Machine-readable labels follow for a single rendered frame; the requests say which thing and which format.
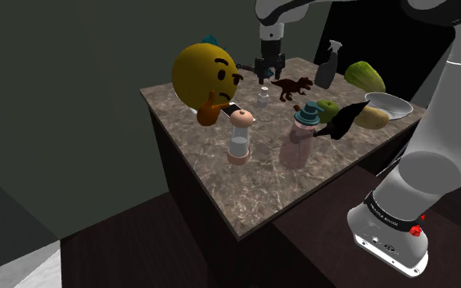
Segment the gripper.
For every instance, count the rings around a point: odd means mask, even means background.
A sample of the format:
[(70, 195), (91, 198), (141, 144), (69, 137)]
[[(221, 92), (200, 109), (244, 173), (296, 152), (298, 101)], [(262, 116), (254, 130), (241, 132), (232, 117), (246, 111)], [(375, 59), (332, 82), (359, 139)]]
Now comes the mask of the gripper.
[(282, 40), (262, 40), (261, 56), (255, 58), (255, 74), (259, 84), (263, 84), (267, 78), (269, 68), (274, 68), (274, 78), (279, 80), (285, 67), (285, 54), (281, 52)]

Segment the brown dinosaur toy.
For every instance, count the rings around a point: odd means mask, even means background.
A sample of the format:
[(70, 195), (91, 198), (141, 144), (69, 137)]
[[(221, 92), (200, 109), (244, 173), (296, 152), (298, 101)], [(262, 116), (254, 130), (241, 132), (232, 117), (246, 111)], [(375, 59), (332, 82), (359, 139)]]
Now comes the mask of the brown dinosaur toy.
[(277, 81), (272, 81), (271, 84), (276, 85), (282, 89), (279, 100), (285, 102), (292, 101), (293, 93), (297, 92), (300, 95), (305, 95), (305, 92), (302, 92), (301, 89), (303, 88), (310, 90), (314, 83), (308, 77), (301, 77), (297, 81), (292, 79), (280, 79)]

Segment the grey spray bottle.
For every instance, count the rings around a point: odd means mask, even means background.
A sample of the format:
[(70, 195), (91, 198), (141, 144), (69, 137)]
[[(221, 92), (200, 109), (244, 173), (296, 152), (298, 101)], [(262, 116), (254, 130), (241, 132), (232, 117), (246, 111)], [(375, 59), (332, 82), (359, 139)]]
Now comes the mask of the grey spray bottle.
[(336, 40), (330, 40), (331, 51), (327, 62), (319, 66), (314, 78), (314, 84), (323, 89), (329, 89), (337, 72), (338, 50), (342, 44)]

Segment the teal spiky thing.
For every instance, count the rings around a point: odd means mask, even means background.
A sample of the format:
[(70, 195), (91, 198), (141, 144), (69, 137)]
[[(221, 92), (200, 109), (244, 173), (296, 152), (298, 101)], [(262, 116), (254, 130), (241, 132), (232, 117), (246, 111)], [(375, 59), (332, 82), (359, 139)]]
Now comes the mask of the teal spiky thing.
[(219, 45), (219, 42), (217, 40), (217, 38), (213, 35), (213, 34), (209, 34), (207, 36), (205, 36), (202, 41), (202, 43), (209, 43), (209, 44), (212, 44), (212, 45), (215, 45), (216, 47), (220, 47), (222, 48), (224, 51), (226, 51), (226, 48), (225, 47), (222, 47)]

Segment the green apple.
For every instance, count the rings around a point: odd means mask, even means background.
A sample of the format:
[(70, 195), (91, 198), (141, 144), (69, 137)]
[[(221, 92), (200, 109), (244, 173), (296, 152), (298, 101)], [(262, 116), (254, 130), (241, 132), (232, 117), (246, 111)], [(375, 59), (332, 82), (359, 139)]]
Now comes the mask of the green apple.
[(318, 112), (318, 117), (321, 124), (329, 122), (340, 110), (337, 103), (330, 100), (319, 100), (316, 102), (317, 106), (322, 110)]

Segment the peach salt grinder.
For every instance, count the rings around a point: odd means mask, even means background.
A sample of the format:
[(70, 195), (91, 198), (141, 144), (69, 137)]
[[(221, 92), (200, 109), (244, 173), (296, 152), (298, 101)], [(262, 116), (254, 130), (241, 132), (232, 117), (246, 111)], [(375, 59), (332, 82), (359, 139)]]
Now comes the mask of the peach salt grinder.
[(230, 164), (243, 165), (249, 158), (250, 126), (254, 122), (252, 114), (247, 110), (236, 110), (230, 116), (233, 133), (227, 151)]

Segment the pink soap dispenser teal pump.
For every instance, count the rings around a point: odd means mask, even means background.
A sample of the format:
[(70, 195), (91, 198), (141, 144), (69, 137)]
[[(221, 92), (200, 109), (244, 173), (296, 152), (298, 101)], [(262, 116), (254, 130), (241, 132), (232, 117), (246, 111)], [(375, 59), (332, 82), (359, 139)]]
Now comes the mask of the pink soap dispenser teal pump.
[(319, 112), (323, 112), (323, 108), (314, 101), (306, 102), (301, 108), (296, 106), (295, 110), (294, 123), (279, 152), (279, 161), (287, 169), (301, 169), (305, 166), (316, 126), (320, 123)]

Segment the black pointed thing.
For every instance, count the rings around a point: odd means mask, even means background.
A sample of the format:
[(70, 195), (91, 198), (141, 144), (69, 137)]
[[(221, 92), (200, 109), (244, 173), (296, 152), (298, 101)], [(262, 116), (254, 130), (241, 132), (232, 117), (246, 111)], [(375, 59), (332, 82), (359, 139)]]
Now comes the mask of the black pointed thing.
[(368, 101), (365, 101), (341, 108), (324, 128), (313, 133), (313, 137), (329, 135), (333, 140), (340, 140), (349, 131), (355, 117), (357, 117), (367, 105)]

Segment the green ridged vegetable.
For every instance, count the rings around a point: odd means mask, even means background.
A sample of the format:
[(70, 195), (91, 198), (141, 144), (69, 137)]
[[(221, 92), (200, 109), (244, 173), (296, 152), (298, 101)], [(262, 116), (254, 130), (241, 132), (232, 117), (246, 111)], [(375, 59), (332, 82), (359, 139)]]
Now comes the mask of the green ridged vegetable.
[(365, 92), (385, 92), (386, 85), (379, 73), (366, 61), (350, 65), (344, 74), (344, 80)]

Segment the dark cabinet with marble top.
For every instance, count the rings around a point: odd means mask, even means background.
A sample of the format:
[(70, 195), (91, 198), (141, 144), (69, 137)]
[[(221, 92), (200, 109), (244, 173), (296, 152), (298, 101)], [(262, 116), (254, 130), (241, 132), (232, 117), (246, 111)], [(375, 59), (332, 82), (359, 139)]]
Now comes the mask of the dark cabinet with marble top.
[(202, 127), (175, 95), (171, 84), (144, 88), (170, 193), (210, 269), (210, 288), (386, 288), (401, 275), (364, 253), (339, 230), (342, 247), (324, 242), (308, 260), (276, 228), (275, 219), (314, 193), (345, 187), (373, 177), (395, 145), (413, 132), (424, 109), (380, 130), (352, 128), (339, 142), (315, 141), (302, 169), (287, 169), (279, 160), (293, 123), (292, 103), (278, 99), (271, 87), (269, 103), (256, 105), (260, 83), (251, 72), (238, 84), (235, 101), (255, 118), (249, 160), (228, 162), (232, 125), (226, 115)]

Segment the yellow potato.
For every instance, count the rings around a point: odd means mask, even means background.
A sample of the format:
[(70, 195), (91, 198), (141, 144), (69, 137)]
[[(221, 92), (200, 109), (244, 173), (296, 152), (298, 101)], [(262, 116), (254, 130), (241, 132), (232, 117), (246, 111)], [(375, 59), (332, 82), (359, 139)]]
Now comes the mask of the yellow potato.
[(390, 117), (387, 113), (371, 106), (365, 106), (355, 117), (354, 123), (361, 128), (381, 129), (389, 122)]

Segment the white bowl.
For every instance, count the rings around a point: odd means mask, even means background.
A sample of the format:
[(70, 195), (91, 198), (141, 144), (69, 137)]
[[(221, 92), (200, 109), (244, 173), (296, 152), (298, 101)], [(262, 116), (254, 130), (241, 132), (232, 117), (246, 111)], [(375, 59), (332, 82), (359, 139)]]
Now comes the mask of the white bowl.
[(371, 107), (387, 113), (390, 120), (404, 118), (414, 110), (408, 101), (385, 92), (369, 92), (364, 96), (364, 100)]

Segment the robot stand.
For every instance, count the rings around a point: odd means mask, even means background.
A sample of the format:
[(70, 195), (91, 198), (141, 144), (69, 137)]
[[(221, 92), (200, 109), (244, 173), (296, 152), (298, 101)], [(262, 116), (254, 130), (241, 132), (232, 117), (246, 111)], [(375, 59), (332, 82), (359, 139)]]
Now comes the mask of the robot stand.
[(346, 221), (349, 209), (380, 182), (358, 166), (307, 197), (274, 221), (287, 242), (307, 260), (299, 288), (461, 288), (461, 188), (425, 213), (429, 244), (425, 272), (408, 278), (358, 247)]

